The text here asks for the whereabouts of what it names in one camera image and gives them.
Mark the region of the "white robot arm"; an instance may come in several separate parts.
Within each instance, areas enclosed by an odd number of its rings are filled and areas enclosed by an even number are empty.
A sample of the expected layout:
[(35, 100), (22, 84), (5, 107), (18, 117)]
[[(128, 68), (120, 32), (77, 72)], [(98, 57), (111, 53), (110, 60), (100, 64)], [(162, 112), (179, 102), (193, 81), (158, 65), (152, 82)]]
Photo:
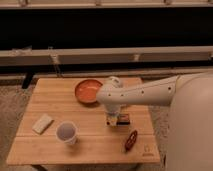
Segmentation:
[(213, 171), (213, 72), (125, 87), (110, 77), (97, 93), (106, 113), (122, 105), (170, 108), (165, 171)]

